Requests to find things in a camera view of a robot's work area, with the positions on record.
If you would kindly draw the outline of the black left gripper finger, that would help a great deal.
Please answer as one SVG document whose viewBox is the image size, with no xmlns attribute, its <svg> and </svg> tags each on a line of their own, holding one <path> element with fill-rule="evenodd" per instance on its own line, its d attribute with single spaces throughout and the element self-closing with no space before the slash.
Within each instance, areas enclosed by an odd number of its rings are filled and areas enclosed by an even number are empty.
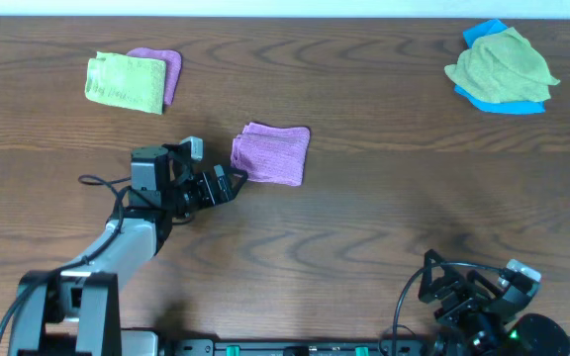
<svg viewBox="0 0 570 356">
<path fill-rule="evenodd" d="M 171 163 L 173 186 L 180 186 L 194 177 L 192 158 L 192 144 L 184 142 L 179 144 L 167 143 L 163 146 L 168 150 L 168 158 Z"/>
<path fill-rule="evenodd" d="M 248 179 L 248 174 L 246 171 L 233 168 L 231 166 L 225 166 L 223 168 L 224 172 L 224 188 L 226 199 L 228 201 L 234 200 L 242 186 L 246 183 Z"/>
</svg>

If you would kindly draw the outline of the purple microfiber cloth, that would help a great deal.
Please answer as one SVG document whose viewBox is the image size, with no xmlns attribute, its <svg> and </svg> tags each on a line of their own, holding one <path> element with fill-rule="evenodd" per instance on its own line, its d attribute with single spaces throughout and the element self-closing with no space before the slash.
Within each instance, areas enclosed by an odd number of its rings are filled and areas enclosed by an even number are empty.
<svg viewBox="0 0 570 356">
<path fill-rule="evenodd" d="M 301 186 L 310 139 L 306 127 L 249 123 L 233 140 L 232 167 L 246 171 L 253 182 Z"/>
</svg>

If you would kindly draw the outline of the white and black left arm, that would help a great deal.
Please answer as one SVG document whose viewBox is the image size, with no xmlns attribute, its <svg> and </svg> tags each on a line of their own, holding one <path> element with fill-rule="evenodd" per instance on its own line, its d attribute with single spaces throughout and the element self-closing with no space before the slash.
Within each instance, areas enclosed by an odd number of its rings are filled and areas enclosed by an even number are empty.
<svg viewBox="0 0 570 356">
<path fill-rule="evenodd" d="M 230 166 L 197 172 L 203 142 L 145 146 L 131 153 L 122 189 L 93 175 L 83 184 L 115 197 L 103 233 L 69 263 L 30 271 L 0 323 L 11 355 L 177 355 L 181 345 L 150 329 L 121 326 L 119 292 L 161 249 L 172 229 L 196 212 L 232 201 L 247 174 Z"/>
</svg>

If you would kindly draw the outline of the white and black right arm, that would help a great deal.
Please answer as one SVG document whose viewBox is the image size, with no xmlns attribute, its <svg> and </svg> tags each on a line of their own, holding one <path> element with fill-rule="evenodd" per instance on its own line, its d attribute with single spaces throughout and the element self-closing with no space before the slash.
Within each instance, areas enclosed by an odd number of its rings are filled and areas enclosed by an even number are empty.
<svg viewBox="0 0 570 356">
<path fill-rule="evenodd" d="M 434 319 L 442 326 L 431 355 L 532 356 L 570 354 L 570 336 L 539 313 L 518 316 L 541 287 L 541 273 L 510 260 L 490 282 L 477 268 L 458 272 L 437 252 L 425 254 L 419 300 L 441 306 Z"/>
</svg>

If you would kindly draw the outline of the folded green cloth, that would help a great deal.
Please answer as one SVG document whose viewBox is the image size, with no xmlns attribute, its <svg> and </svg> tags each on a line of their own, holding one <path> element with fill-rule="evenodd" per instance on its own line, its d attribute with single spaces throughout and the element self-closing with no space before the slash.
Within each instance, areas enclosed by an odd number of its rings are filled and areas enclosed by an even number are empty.
<svg viewBox="0 0 570 356">
<path fill-rule="evenodd" d="M 87 64 L 85 97 L 99 104 L 161 115 L 166 64 L 98 51 Z"/>
</svg>

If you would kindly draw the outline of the folded purple cloth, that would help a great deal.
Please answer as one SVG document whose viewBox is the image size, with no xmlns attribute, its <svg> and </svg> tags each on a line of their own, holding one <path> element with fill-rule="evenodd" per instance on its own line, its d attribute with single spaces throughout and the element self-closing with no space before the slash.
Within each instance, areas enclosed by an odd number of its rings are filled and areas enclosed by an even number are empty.
<svg viewBox="0 0 570 356">
<path fill-rule="evenodd" d="M 172 49 L 152 49 L 148 47 L 137 47 L 128 51 L 127 56 L 158 59 L 165 62 L 166 74 L 163 104 L 170 106 L 173 103 L 175 90 L 181 73 L 181 54 L 178 51 Z"/>
</svg>

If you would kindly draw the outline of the crumpled green cloth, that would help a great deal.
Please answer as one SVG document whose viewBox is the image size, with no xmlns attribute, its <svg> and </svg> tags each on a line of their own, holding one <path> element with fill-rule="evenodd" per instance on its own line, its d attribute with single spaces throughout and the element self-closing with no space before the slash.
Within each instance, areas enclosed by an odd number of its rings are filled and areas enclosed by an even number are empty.
<svg viewBox="0 0 570 356">
<path fill-rule="evenodd" d="M 478 38 L 444 67 L 446 76 L 474 98 L 490 103 L 544 102 L 554 77 L 544 57 L 515 28 Z"/>
</svg>

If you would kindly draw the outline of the blue cloth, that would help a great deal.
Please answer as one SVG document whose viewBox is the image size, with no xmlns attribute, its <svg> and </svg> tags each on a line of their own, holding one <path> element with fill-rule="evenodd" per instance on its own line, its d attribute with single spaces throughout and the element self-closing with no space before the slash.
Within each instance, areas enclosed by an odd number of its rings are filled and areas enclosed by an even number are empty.
<svg viewBox="0 0 570 356">
<path fill-rule="evenodd" d="M 467 46 L 471 48 L 478 39 L 498 34 L 507 28 L 508 26 L 500 20 L 493 19 L 465 30 L 463 32 L 463 38 Z M 518 101 L 507 103 L 487 103 L 475 98 L 459 85 L 454 86 L 454 92 L 467 99 L 475 108 L 485 113 L 500 115 L 535 115 L 543 114 L 545 112 L 543 102 Z"/>
</svg>

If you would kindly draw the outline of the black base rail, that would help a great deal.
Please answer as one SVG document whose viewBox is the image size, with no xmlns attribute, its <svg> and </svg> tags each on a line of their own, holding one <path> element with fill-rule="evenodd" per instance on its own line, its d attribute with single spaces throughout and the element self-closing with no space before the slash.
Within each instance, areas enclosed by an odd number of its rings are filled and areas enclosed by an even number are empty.
<svg viewBox="0 0 570 356">
<path fill-rule="evenodd" d="M 155 334 L 124 335 L 123 355 L 149 356 L 381 356 L 427 355 L 422 341 L 401 339 L 354 342 L 320 341 L 213 341 L 211 339 L 165 340 Z"/>
</svg>

